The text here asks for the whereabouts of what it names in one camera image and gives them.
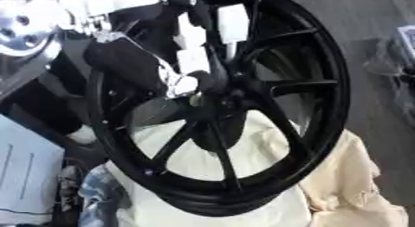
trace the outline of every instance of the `floor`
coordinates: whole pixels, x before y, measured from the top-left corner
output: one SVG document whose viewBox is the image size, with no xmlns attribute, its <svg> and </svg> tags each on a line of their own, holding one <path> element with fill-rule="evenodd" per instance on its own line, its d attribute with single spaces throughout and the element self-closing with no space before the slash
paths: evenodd
<svg viewBox="0 0 415 227">
<path fill-rule="evenodd" d="M 379 40 L 398 26 L 415 23 L 415 4 L 407 0 L 296 1 L 314 13 L 342 46 L 352 82 L 347 128 L 363 139 L 381 168 L 377 183 L 382 193 L 392 203 L 405 206 L 415 220 L 415 130 L 397 107 L 390 82 L 363 67 Z"/>
</svg>

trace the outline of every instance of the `wheel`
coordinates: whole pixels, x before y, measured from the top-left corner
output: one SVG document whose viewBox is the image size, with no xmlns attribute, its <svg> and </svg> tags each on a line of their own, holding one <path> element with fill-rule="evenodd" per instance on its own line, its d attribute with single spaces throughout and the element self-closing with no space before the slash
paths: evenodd
<svg viewBox="0 0 415 227">
<path fill-rule="evenodd" d="M 168 102 L 174 103 L 174 112 L 163 114 L 163 119 L 157 122 L 185 119 L 186 123 L 153 158 L 135 145 L 126 124 L 131 111 L 154 101 L 155 95 L 131 88 L 115 76 L 94 69 L 88 103 L 99 141 L 125 174 L 174 207 L 198 215 L 223 217 L 265 205 L 301 181 L 329 155 L 345 126 L 350 89 L 340 49 L 302 6 L 291 0 L 207 2 L 212 9 L 244 3 L 252 21 L 250 38 L 240 45 L 232 64 L 222 64 L 227 79 L 221 89 Z M 140 42 L 151 38 L 156 31 L 152 29 L 161 28 L 156 24 L 155 28 L 143 31 L 140 24 L 129 29 L 130 36 Z M 166 48 L 169 47 L 164 45 L 154 50 L 173 65 L 174 57 Z M 220 45 L 215 45 L 215 53 L 221 61 Z M 261 78 L 256 70 L 259 64 L 278 74 L 279 79 Z M 300 95 L 302 103 L 309 107 L 301 132 L 292 123 L 299 121 L 288 116 L 279 102 L 285 95 Z M 228 149 L 241 136 L 248 110 L 267 116 L 286 137 L 290 152 L 268 169 L 240 178 L 235 174 Z M 216 153 L 223 169 L 222 181 L 196 180 L 169 170 L 169 158 L 189 139 Z"/>
</svg>

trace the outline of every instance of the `beige fabric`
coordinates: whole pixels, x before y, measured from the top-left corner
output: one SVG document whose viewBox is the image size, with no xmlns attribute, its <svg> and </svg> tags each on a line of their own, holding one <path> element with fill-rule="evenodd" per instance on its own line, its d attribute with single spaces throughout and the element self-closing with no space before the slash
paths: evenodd
<svg viewBox="0 0 415 227">
<path fill-rule="evenodd" d="M 317 211 L 310 227 L 405 227 L 408 214 L 379 194 L 380 175 L 362 141 L 344 132 L 332 154 L 300 186 Z"/>
<path fill-rule="evenodd" d="M 173 122 L 133 133 L 149 157 L 156 154 L 182 123 Z M 169 168 L 196 179 L 221 179 L 221 167 L 215 157 L 188 142 L 170 160 Z M 230 151 L 239 177 L 267 168 L 288 151 L 285 138 L 262 114 L 249 112 L 243 137 Z M 361 140 L 344 132 L 332 154 L 300 183 L 315 211 L 310 222 L 304 210 L 304 197 L 295 189 L 280 195 L 267 205 L 244 216 L 208 219 L 184 213 L 164 203 L 149 191 L 133 183 L 115 166 L 108 168 L 127 189 L 133 207 L 119 211 L 119 219 L 134 222 L 138 227 L 158 226 L 256 226 L 256 227 L 405 227 L 406 211 L 391 205 L 377 190 L 373 178 L 380 174 Z M 295 217 L 287 212 L 293 211 Z"/>
</svg>

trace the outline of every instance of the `cable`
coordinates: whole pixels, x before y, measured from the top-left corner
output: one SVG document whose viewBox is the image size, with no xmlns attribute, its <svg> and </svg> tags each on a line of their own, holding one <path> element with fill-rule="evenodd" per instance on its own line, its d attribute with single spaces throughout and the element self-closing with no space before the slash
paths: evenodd
<svg viewBox="0 0 415 227">
<path fill-rule="evenodd" d="M 8 208 L 0 208 L 0 211 L 10 212 L 14 214 L 24 214 L 24 215 L 32 215 L 32 216 L 47 216 L 52 215 L 53 212 L 47 212 L 47 213 L 34 213 L 34 212 L 25 212 L 25 211 L 16 211 Z"/>
</svg>

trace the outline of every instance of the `blue cloth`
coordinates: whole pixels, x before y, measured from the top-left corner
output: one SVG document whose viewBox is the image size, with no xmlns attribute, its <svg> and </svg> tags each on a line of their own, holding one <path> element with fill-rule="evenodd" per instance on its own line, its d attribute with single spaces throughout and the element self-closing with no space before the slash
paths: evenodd
<svg viewBox="0 0 415 227">
<path fill-rule="evenodd" d="M 117 227 L 116 212 L 126 192 L 105 165 L 91 170 L 79 195 L 84 199 L 80 227 Z"/>
</svg>

